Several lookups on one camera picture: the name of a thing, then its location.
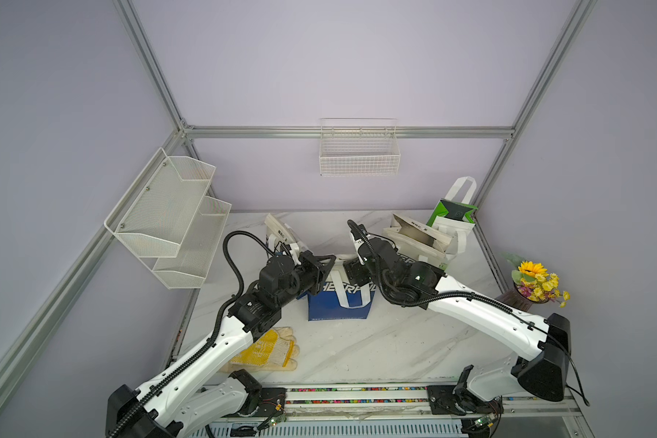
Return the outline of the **blue beige tote bag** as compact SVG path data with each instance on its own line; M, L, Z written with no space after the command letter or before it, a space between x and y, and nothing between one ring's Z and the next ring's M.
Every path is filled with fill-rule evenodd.
M368 319L376 286L357 286L349 282L343 265L332 268L323 290L308 295L308 320Z
M265 218L266 225L266 244L275 252L275 246L279 242L285 243L299 243L300 240L296 237L293 230L282 223L275 215L267 214Z
M391 226L383 229L383 235L392 239L398 253L408 259L441 270L447 270L450 264L447 251L454 237L410 217L393 214Z

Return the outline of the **green white takeout bag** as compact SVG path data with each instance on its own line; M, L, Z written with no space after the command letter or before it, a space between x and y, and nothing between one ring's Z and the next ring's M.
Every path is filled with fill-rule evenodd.
M471 176L458 178L447 194L437 203L427 226L452 238L445 257L452 261L466 250L467 237L474 230L477 207L471 204L476 192L476 180Z

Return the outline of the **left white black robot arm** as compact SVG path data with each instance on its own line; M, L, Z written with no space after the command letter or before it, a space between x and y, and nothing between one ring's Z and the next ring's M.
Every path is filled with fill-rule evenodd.
M317 294L335 255L304 250L297 257L261 246L269 258L256 281L238 283L213 331L170 367L133 389L122 385L108 400L108 437L186 437L229 414L257 410L261 384L246 370L232 372L213 390L204 385L281 319L282 308L304 293Z

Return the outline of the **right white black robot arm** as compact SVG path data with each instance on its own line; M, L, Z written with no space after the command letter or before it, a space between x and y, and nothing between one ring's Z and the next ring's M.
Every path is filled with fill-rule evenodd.
M356 254L370 282L390 304L458 319L500 342L511 354L485 367L466 366L452 388L449 411L480 412L498 398L526 392L559 403L579 372L571 355L570 323L516 310L460 283L425 262L408 262L389 241L348 222Z

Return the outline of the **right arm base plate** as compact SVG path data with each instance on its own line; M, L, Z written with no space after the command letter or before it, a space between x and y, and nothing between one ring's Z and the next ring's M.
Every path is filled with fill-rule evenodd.
M502 414L498 400L482 401L469 390L457 385L429 385L427 399L432 414L467 416L474 414Z

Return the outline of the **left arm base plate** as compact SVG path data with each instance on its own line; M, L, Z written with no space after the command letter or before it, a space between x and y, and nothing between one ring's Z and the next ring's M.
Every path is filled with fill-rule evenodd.
M277 411L283 410L287 400L286 388L264 388L258 394L252 395L239 412L229 414L227 418L266 418Z

